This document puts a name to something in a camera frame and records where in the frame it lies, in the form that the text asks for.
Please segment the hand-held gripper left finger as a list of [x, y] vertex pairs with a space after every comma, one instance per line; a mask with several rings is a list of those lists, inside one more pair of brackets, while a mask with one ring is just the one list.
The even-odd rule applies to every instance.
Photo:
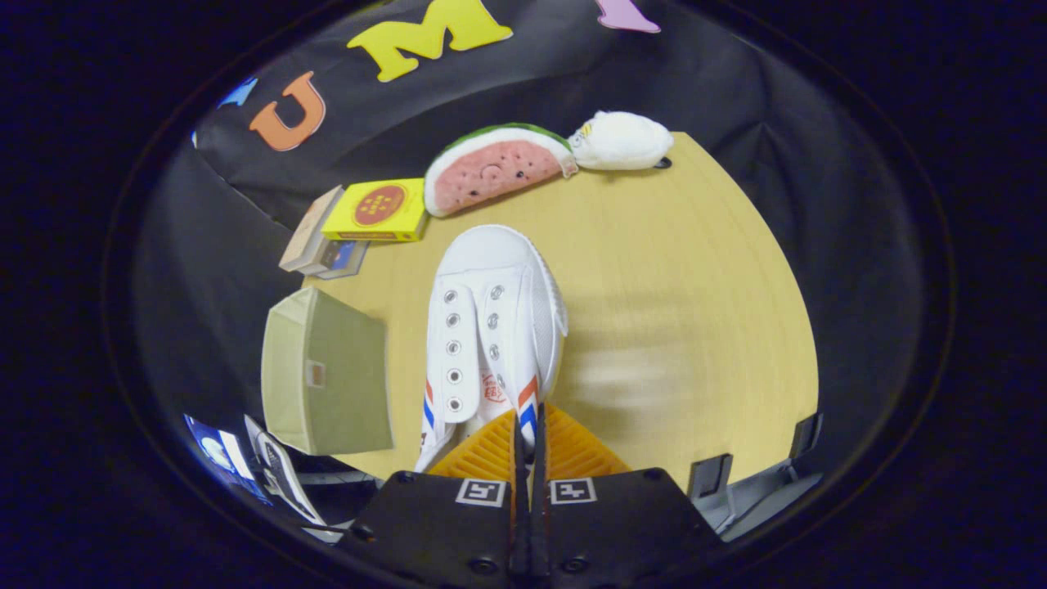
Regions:
[[429, 473], [396, 472], [348, 527], [344, 551], [418, 588], [524, 588], [528, 467], [506, 411]]

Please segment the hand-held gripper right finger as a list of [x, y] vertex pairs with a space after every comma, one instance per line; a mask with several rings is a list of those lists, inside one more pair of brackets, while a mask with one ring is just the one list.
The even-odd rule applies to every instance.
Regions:
[[528, 570], [537, 588], [699, 584], [725, 544], [661, 467], [605, 469], [605, 447], [552, 405], [541, 408]]

